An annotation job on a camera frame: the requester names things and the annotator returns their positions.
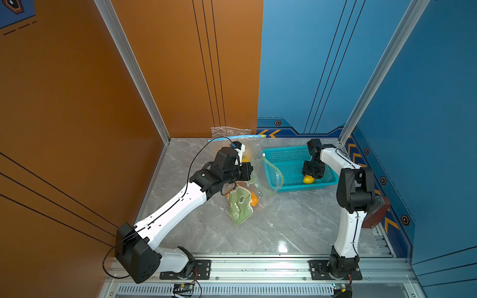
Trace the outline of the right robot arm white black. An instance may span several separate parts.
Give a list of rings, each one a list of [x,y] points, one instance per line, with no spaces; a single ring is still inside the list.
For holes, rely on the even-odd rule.
[[[344,151],[319,139],[308,141],[311,159],[304,162],[303,175],[322,178],[328,166],[339,175],[337,203],[341,207],[339,233],[327,261],[310,261],[314,280],[363,279],[359,268],[358,242],[361,228],[375,203],[374,172],[351,161]]]

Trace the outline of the green printed zip bag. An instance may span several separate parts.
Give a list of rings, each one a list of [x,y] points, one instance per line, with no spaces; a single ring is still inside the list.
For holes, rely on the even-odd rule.
[[[284,185],[282,172],[265,156],[252,160],[253,171],[249,181],[237,181],[226,194],[229,215],[238,227],[259,208],[272,205],[276,194]]]

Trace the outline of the small yellow mango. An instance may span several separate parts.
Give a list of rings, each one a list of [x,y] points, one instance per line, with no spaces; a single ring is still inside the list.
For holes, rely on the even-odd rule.
[[[304,184],[311,185],[311,184],[314,183],[314,181],[315,181],[315,179],[312,176],[309,176],[309,175],[304,176],[304,179],[303,179]]]

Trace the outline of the clear zip-top bag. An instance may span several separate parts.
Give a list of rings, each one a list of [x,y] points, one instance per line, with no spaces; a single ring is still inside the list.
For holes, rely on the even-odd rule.
[[[234,137],[240,135],[251,135],[252,131],[250,129],[238,129],[234,127],[222,126],[222,127],[211,127],[211,137]]]

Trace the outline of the orange mango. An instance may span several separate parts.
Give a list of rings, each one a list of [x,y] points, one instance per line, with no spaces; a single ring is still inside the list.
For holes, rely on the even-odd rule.
[[[250,205],[252,207],[255,207],[258,205],[258,203],[259,203],[258,197],[254,193],[252,193],[250,195]]]
[[[250,150],[246,150],[243,154],[242,154],[242,163],[247,163],[247,162],[250,162],[252,159],[252,152]]]

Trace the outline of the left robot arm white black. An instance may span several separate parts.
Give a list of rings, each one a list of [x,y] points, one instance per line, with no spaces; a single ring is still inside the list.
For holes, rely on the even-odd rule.
[[[192,174],[161,208],[134,225],[124,223],[118,228],[114,257],[128,277],[141,284],[155,273],[173,273],[183,279],[193,275],[196,259],[186,248],[164,248],[160,244],[188,214],[225,185],[251,179],[253,167],[243,161],[245,151],[246,146],[240,142],[222,147],[214,161]]]

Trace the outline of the blue zipper clear bag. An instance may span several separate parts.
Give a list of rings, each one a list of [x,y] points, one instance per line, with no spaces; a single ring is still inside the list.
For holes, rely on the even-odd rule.
[[[259,160],[263,156],[263,150],[261,149],[265,137],[260,137],[259,135],[240,135],[234,137],[221,137],[216,140],[212,140],[211,143],[207,146],[211,151],[213,151],[212,156],[215,156],[215,153],[222,147],[228,147],[231,142],[239,141],[245,145],[245,151],[250,150],[252,152],[251,161]]]

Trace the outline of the orange mango top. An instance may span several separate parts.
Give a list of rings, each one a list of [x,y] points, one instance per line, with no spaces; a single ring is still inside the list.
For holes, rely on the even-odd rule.
[[[254,193],[252,193],[250,195],[250,205],[252,207],[255,207],[258,205],[258,203],[259,203],[258,197]]]

